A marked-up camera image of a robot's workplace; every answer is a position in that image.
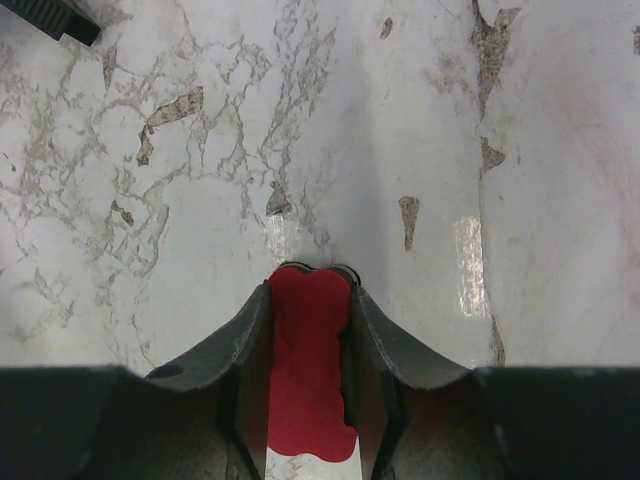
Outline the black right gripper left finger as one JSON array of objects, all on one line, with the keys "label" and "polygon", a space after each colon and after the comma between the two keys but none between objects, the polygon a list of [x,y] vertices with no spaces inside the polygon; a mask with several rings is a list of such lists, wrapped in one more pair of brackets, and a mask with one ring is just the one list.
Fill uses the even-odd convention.
[{"label": "black right gripper left finger", "polygon": [[146,378],[178,392],[218,389],[216,430],[235,448],[250,479],[263,479],[273,357],[271,290],[259,284],[214,333]]}]

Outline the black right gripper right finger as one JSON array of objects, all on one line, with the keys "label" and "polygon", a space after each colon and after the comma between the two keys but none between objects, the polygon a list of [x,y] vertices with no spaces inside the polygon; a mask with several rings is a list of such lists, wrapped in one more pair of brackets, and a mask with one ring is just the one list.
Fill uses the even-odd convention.
[{"label": "black right gripper right finger", "polygon": [[344,375],[363,478],[494,478],[477,379],[390,320],[362,287],[352,292]]}]

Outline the red heart-shaped eraser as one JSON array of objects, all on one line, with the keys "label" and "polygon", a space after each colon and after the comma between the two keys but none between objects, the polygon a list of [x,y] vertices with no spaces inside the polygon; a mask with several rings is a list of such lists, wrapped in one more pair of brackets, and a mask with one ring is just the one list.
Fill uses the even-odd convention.
[{"label": "red heart-shaped eraser", "polygon": [[357,440],[345,420],[340,337],[351,285],[339,273],[293,266],[269,278],[274,318],[268,447],[284,456],[348,460]]}]

